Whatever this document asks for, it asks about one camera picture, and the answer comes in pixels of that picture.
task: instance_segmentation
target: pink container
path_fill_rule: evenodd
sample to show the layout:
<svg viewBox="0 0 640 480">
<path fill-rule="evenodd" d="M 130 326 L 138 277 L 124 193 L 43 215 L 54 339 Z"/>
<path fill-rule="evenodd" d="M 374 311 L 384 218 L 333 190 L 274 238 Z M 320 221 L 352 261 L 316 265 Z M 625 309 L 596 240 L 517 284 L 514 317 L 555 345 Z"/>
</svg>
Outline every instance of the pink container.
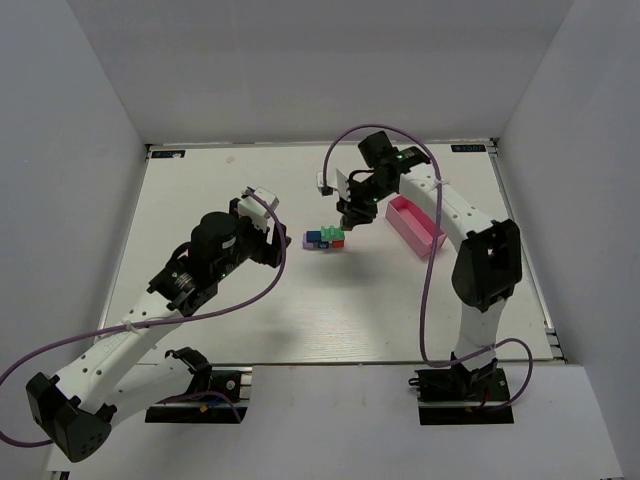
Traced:
<svg viewBox="0 0 640 480">
<path fill-rule="evenodd" d="M 429 255 L 435 223 L 413 202 L 403 196 L 394 198 L 387 205 L 385 218 L 420 258 Z M 444 232 L 440 232 L 437 248 L 442 247 L 446 238 Z"/>
</svg>

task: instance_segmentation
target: white tabletop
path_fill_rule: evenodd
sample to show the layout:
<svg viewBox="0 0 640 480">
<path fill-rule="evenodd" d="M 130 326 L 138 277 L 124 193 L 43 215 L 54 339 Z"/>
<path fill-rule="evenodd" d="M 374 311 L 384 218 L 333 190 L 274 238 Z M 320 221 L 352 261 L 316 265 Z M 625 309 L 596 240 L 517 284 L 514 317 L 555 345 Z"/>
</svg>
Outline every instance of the white tabletop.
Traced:
<svg viewBox="0 0 640 480">
<path fill-rule="evenodd" d="M 149 368 L 143 365 L 138 369 Z M 412 365 L 259 366 L 241 425 L 119 425 L 72 480 L 565 479 L 621 475 L 582 367 L 537 367 L 513 425 L 420 426 Z M 505 368 L 512 391 L 524 366 Z"/>
<path fill-rule="evenodd" d="M 190 346 L 214 363 L 418 361 L 418 311 L 426 271 L 384 219 L 347 232 L 342 252 L 306 251 L 302 234 L 337 225 L 336 197 L 315 186 L 326 146 L 242 146 L 188 149 L 184 158 L 150 159 L 107 315 L 115 325 L 159 272 L 171 252 L 189 239 L 200 218 L 227 211 L 246 186 L 280 199 L 277 213 L 293 242 L 280 285 L 258 303 L 233 314 L 180 327 L 149 352 L 155 363 L 169 348 Z M 452 153 L 433 145 L 443 177 L 477 208 L 501 220 L 506 208 L 486 153 Z M 332 166 L 363 168 L 354 145 L 338 147 Z M 459 329 L 460 301 L 451 286 L 456 253 L 446 242 L 436 258 L 428 305 L 427 349 L 449 357 Z M 219 286 L 199 313 L 234 305 L 261 291 L 275 270 L 247 262 Z M 537 359 L 551 358 L 544 316 L 529 275 L 505 308 L 498 338 L 519 337 Z M 524 359 L 505 346 L 501 359 Z"/>
</svg>

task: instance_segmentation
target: white wall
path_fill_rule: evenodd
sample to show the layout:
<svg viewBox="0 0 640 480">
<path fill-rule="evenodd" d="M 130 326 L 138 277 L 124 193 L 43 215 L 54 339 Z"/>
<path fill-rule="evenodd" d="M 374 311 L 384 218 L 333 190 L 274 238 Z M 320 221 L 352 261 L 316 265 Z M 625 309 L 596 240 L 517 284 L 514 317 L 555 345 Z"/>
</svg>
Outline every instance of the white wall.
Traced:
<svg viewBox="0 0 640 480">
<path fill-rule="evenodd" d="M 561 344 L 640 478 L 640 4 L 579 1 L 501 141 Z"/>
<path fill-rule="evenodd" d="M 0 369 L 95 327 L 144 147 L 64 0 L 0 2 Z M 0 428 L 41 440 L 24 391 L 80 347 L 19 369 Z M 46 451 L 0 444 L 0 476 L 40 478 Z"/>
<path fill-rule="evenodd" d="M 69 0 L 147 143 L 502 133 L 571 0 Z"/>
</svg>

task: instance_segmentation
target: cable tie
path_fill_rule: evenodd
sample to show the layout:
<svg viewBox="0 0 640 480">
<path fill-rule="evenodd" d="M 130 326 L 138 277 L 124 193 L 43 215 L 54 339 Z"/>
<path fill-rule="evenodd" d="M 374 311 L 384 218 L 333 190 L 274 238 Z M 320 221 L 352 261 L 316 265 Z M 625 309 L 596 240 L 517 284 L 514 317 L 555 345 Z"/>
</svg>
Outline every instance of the cable tie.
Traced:
<svg viewBox="0 0 640 480">
<path fill-rule="evenodd" d="M 135 333 L 139 337 L 142 337 L 142 332 L 131 324 L 131 320 L 122 319 L 121 323 L 124 325 L 124 328 L 126 328 L 129 332 Z M 157 348 L 158 348 L 157 345 L 153 345 L 151 347 L 151 350 L 157 350 Z"/>
<path fill-rule="evenodd" d="M 449 185 L 451 182 L 449 182 L 449 180 L 447 180 L 446 178 L 443 178 L 442 180 L 438 180 L 437 178 L 433 181 L 433 186 L 429 189 L 429 191 L 435 190 L 436 188 L 438 188 L 438 185 Z"/>
</svg>

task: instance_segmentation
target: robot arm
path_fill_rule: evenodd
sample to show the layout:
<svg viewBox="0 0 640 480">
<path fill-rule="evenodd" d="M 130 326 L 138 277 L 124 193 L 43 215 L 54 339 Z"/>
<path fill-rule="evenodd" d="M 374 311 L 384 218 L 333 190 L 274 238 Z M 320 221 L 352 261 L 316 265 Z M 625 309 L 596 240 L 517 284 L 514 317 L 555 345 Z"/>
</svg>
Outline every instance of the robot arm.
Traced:
<svg viewBox="0 0 640 480">
<path fill-rule="evenodd" d="M 318 175 L 323 195 L 336 190 L 340 196 L 337 210 L 342 213 L 345 230 L 373 222 L 377 203 L 393 193 L 435 218 L 437 180 L 425 153 L 415 147 L 398 150 L 384 132 L 370 135 L 358 149 L 371 169 L 362 181 L 354 174 L 346 177 L 336 171 L 330 188 L 326 188 Z M 462 318 L 453 360 L 495 343 L 506 300 L 522 278 L 520 233 L 512 220 L 492 219 L 447 184 L 442 185 L 441 228 L 458 252 L 451 280 L 462 301 Z M 491 351 L 454 366 L 452 373 L 464 394 L 490 376 L 495 367 Z"/>
<path fill-rule="evenodd" d="M 275 209 L 278 199 L 263 189 L 254 194 Z M 231 201 L 229 213 L 205 215 L 191 241 L 178 247 L 147 291 L 124 317 L 125 325 L 189 317 L 218 292 L 218 283 L 247 259 L 277 267 L 281 243 L 267 242 L 268 212 L 248 196 Z M 52 377 L 36 374 L 27 384 L 33 417 L 72 461 L 84 460 L 111 429 L 155 402 L 202 391 L 211 366 L 190 348 L 167 352 L 143 375 L 123 379 L 142 356 L 180 324 L 158 325 L 99 338 Z"/>
</svg>

